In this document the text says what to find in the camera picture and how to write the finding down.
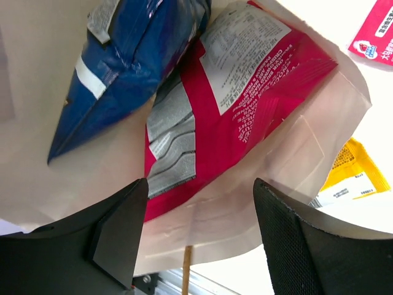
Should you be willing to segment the blue snack packet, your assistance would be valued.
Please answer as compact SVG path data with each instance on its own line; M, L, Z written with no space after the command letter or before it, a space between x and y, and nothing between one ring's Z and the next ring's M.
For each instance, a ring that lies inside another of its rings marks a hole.
M86 143L143 106L206 29L210 1L103 1L87 18L48 158Z

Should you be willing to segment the yellow snack packet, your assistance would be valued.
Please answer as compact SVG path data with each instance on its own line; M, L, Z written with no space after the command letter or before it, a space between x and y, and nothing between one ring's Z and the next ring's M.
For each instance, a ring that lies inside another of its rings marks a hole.
M325 184L309 206L318 209L391 189L364 146L351 138L338 153Z

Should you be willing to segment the small red snack packet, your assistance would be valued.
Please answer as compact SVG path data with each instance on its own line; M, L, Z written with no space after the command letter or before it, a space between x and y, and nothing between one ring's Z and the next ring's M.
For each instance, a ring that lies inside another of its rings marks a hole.
M366 60L392 66L392 0L377 0L348 47Z

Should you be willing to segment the magenta large snack packet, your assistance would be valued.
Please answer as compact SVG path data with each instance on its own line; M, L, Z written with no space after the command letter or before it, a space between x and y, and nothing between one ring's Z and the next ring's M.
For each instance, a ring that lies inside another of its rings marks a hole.
M256 2L230 3L157 93L146 123L146 221L236 165L336 67Z

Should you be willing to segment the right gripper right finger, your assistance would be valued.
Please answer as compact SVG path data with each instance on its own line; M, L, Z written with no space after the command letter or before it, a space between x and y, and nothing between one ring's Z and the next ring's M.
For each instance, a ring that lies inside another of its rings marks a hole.
M253 196L275 294L392 294L392 234L334 218L260 178Z

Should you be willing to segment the brown paper bag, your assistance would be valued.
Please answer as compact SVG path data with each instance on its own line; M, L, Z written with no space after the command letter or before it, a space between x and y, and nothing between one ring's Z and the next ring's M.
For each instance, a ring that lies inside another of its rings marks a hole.
M98 1L1 2L1 221L28 234L114 195L144 173L150 103L77 149L48 161L71 76ZM266 140L196 196L142 227L134 273L178 267L184 245L211 262L260 245L252 185L262 178L310 201L370 107L358 67L311 13L329 2L263 1L309 34L339 67Z

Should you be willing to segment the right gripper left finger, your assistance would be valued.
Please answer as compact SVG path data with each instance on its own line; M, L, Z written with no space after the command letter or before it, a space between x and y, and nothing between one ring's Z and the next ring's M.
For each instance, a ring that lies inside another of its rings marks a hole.
M28 234L1 236L1 294L133 294L147 195L138 179Z

